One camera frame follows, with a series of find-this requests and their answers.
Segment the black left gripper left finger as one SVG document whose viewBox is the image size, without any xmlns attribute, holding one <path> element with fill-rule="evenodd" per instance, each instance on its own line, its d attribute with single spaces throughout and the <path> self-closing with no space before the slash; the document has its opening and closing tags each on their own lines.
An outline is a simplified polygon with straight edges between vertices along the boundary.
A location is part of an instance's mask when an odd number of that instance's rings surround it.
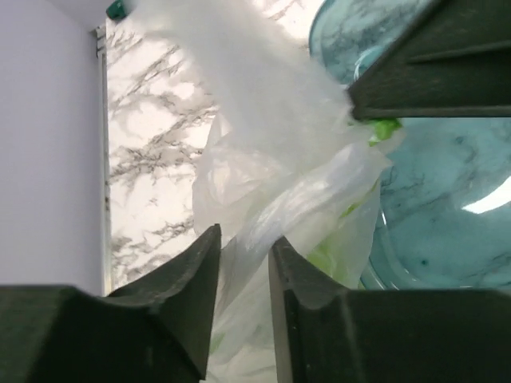
<svg viewBox="0 0 511 383">
<path fill-rule="evenodd" d="M 4 382 L 198 382 L 207 372 L 221 230 L 96 297 L 74 286 L 3 286 Z"/>
</svg>

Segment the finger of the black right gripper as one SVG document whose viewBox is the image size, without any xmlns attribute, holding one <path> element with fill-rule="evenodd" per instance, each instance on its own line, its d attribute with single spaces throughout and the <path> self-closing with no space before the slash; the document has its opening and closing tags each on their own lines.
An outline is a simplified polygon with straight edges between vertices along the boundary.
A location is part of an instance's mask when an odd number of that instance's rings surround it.
<svg viewBox="0 0 511 383">
<path fill-rule="evenodd" d="M 431 1 L 349 88 L 358 120 L 510 115 L 510 3 Z"/>
</svg>

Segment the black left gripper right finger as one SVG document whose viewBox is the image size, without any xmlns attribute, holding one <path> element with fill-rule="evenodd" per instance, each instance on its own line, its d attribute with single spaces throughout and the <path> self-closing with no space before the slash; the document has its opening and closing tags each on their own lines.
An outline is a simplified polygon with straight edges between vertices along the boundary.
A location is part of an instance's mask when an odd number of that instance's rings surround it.
<svg viewBox="0 0 511 383">
<path fill-rule="evenodd" d="M 351 290 L 284 238 L 268 256 L 280 382 L 507 382 L 507 290 Z"/>
</svg>

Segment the clear plastic bag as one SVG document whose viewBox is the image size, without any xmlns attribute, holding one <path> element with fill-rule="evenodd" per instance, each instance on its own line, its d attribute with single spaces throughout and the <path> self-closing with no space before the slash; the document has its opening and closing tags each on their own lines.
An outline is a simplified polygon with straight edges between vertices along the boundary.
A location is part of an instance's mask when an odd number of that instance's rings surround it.
<svg viewBox="0 0 511 383">
<path fill-rule="evenodd" d="M 209 382 L 274 382 L 267 255 L 286 237 L 355 288 L 402 139 L 351 118 L 345 89 L 250 1 L 133 1 L 152 38 L 187 50 L 220 107 L 196 166 L 195 229 L 222 229 Z"/>
</svg>

